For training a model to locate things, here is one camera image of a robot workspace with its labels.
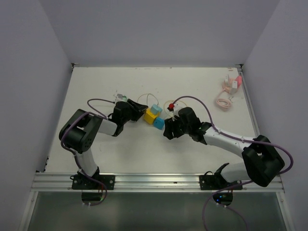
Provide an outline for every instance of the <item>metal frame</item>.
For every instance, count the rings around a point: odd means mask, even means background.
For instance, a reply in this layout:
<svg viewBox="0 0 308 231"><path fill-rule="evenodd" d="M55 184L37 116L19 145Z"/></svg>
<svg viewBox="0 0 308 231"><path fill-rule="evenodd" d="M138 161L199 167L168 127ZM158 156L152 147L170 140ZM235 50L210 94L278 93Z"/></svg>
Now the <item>metal frame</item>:
<svg viewBox="0 0 308 231"><path fill-rule="evenodd" d="M248 105L249 114L253 123L255 135L259 135L259 127L255 113L251 104L245 78L242 71L242 66L235 66L239 75L243 77L243 91ZM31 187L30 196L26 204L24 215L19 227L19 231L26 231L32 217L32 213L37 200L38 192L80 192L79 190L72 190L72 181L70 176L75 173L36 173ZM115 175L115 188L108 192L156 192L156 193L208 193L211 191L200 190L199 175L200 174L123 174L112 173ZM288 231L295 230L290 211L285 202L284 188L280 176L277 176L268 187L263 188L255 183L245 185L243 190L234 191L235 193L255 193L274 192L277 195L279 206L282 212L283 220Z"/></svg>
<svg viewBox="0 0 308 231"><path fill-rule="evenodd" d="M294 225L293 220L292 220L292 217L291 217L289 206L288 206L288 204L286 203L286 200L285 200L284 192L279 192L279 193L277 192L276 195L277 195L279 207L280 207L281 214L282 214L284 224L285 224L287 231L296 230L295 225Z"/></svg>
<svg viewBox="0 0 308 231"><path fill-rule="evenodd" d="M204 173L192 174L121 174L115 175L114 190L109 192L139 192L139 193L205 193L215 192L201 190L199 176ZM72 190L70 176L74 173L36 173L31 187L32 192L81 192ZM84 190L83 192L96 192L96 190ZM238 193L251 192L283 192L281 179L276 177L268 187L263 188L255 183L245 185Z"/></svg>
<svg viewBox="0 0 308 231"><path fill-rule="evenodd" d="M23 217L21 219L21 222L18 228L19 231L28 230L31 217L32 217L32 213L35 207L35 203L37 201L37 197L38 197L38 192L30 192L30 195L29 195L26 207L25 207L25 211L24 211Z"/></svg>

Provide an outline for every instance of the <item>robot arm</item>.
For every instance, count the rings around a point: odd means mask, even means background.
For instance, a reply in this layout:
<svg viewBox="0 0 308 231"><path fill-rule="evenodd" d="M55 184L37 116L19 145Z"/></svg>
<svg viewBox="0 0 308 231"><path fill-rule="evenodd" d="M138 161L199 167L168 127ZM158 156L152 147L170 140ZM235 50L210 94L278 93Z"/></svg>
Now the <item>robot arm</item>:
<svg viewBox="0 0 308 231"><path fill-rule="evenodd" d="M63 144L65 147L75 150L75 160L80 168L78 171L78 176L82 181L88 181L87 178L83 177L84 173L86 176L100 180L99 168L94 162L90 149L96 134L99 132L114 137L118 136L123 131L123 127L128 121L138 121L147 108L148 106L136 103L130 99L126 102L119 101L115 104L114 112L112 113L111 118L103 118L88 114L84 116L74 127L71 127L71 125L78 118L80 118L85 111L78 109L74 113L74 115L61 129L59 139L62 140L67 129L70 129L69 133L63 140Z"/></svg>
<svg viewBox="0 0 308 231"><path fill-rule="evenodd" d="M175 106L169 109L174 115L165 120L165 137L171 140L188 134L196 142L225 149L244 160L238 164L225 163L214 175L205 176L208 185L222 189L234 181L252 180L266 187L284 167L284 161L274 147L244 142L244 140L270 142L265 136L242 137L220 129L217 132L210 123L200 122L190 107ZM236 141L221 133L237 137L242 141Z"/></svg>

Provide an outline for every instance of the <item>black bracket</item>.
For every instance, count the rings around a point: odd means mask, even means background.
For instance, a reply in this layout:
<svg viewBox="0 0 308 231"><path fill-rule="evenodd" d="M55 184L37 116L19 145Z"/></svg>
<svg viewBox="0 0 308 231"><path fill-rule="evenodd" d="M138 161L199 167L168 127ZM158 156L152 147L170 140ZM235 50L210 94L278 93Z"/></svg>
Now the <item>black bracket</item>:
<svg viewBox="0 0 308 231"><path fill-rule="evenodd" d="M102 182L106 186L107 190L114 189L115 179L116 179L115 175L100 175L100 174L95 173L92 177L95 180ZM73 181L72 183L73 190L102 189L98 183L91 181L90 179L82 175L81 173L77 173L76 175L71 176L70 179Z"/></svg>
<svg viewBox="0 0 308 231"><path fill-rule="evenodd" d="M237 181L234 181L232 183L226 182L218 186L217 184L210 183L210 182L213 182L214 180L215 180L214 175L200 175L199 176L200 189L201 190L219 190L219 189L227 188L229 186L238 184ZM242 189L243 189L242 186L237 186L237 187L234 187L232 190L242 190Z"/></svg>

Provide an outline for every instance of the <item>pink object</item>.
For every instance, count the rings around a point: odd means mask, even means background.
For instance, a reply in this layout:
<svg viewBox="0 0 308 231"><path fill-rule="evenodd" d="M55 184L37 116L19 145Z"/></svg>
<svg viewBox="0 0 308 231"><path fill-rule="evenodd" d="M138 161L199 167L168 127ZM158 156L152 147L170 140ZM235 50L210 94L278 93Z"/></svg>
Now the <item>pink object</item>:
<svg viewBox="0 0 308 231"><path fill-rule="evenodd" d="M233 81L236 81L236 79L235 78L230 78L230 80L229 80L229 85L230 86L232 86L232 82ZM223 81L222 82L222 84L221 84L221 86L222 86L222 89L224 89L224 91L225 92L227 92L227 93L229 93L229 94L231 94L231 89L232 89L232 87L227 87L226 86L226 83Z"/></svg>
<svg viewBox="0 0 308 231"><path fill-rule="evenodd" d="M241 76L236 77L235 81L237 81L237 88L239 88L242 84L242 77Z"/></svg>

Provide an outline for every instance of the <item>cable connector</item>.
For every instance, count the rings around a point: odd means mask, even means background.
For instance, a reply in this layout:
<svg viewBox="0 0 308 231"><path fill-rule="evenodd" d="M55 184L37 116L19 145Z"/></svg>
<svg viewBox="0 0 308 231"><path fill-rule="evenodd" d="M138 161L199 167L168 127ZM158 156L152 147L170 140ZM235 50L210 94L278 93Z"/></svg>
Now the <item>cable connector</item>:
<svg viewBox="0 0 308 231"><path fill-rule="evenodd" d="M237 81L233 80L232 81L232 86L230 88L230 94L234 94L235 92L237 92Z"/></svg>
<svg viewBox="0 0 308 231"><path fill-rule="evenodd" d="M173 112L173 108L174 108L174 104L171 103L171 104L169 104L169 107L167 109L168 109L168 111Z"/></svg>
<svg viewBox="0 0 308 231"><path fill-rule="evenodd" d="M120 101L126 102L127 97L125 95L122 95L122 94L116 94L115 95L115 103L120 102Z"/></svg>
<svg viewBox="0 0 308 231"><path fill-rule="evenodd" d="M230 86L230 77L229 77L229 75L226 75L226 77L225 77L225 85L226 85L227 87Z"/></svg>

